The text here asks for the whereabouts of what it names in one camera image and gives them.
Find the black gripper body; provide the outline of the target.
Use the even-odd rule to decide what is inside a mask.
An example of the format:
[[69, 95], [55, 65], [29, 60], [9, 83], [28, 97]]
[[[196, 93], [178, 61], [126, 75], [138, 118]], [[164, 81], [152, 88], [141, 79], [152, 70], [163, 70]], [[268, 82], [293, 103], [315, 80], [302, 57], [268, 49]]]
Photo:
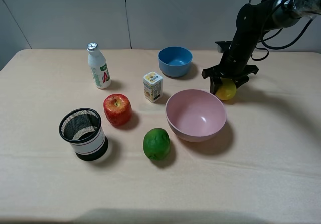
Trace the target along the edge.
[[221, 78], [233, 80], [256, 74], [258, 67], [247, 63], [258, 40], [259, 30], [257, 28], [237, 29], [230, 48], [223, 53], [220, 63], [204, 69], [202, 77], [206, 79], [211, 75], [217, 75], [221, 76]]

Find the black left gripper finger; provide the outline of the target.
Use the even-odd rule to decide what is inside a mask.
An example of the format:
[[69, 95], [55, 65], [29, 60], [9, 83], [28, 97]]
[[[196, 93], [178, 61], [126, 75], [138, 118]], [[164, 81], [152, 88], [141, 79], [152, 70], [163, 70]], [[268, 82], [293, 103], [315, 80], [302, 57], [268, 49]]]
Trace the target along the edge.
[[210, 93], [215, 95], [219, 88], [223, 85], [221, 76], [211, 75], [209, 76], [210, 79]]

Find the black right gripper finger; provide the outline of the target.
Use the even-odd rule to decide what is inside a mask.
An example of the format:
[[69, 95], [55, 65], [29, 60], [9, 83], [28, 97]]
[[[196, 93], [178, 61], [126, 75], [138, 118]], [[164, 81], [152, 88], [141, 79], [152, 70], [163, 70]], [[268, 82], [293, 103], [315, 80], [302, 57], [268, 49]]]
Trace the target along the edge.
[[249, 81], [249, 77], [247, 75], [243, 76], [241, 78], [238, 78], [238, 79], [233, 79], [236, 89], [238, 89], [242, 85], [246, 84], [248, 81]]

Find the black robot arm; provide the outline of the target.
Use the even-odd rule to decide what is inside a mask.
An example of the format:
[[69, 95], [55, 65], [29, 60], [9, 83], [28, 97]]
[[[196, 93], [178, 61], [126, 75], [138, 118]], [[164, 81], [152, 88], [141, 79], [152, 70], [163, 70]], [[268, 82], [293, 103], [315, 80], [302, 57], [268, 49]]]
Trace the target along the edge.
[[281, 46], [286, 49], [295, 44], [305, 33], [314, 20], [314, 15], [320, 14], [320, 0], [262, 0], [261, 3], [245, 4], [236, 19], [236, 33], [231, 41], [218, 41], [223, 55], [216, 66], [204, 69], [202, 77], [210, 80], [210, 93], [216, 94], [222, 86], [223, 79], [231, 80], [237, 88], [249, 81], [250, 74], [259, 71], [255, 65], [249, 65], [252, 53], [258, 43], [265, 51], [274, 47], [266, 44], [265, 35], [271, 30], [281, 32], [284, 28], [295, 25], [302, 17], [310, 20], [299, 35], [289, 44]]

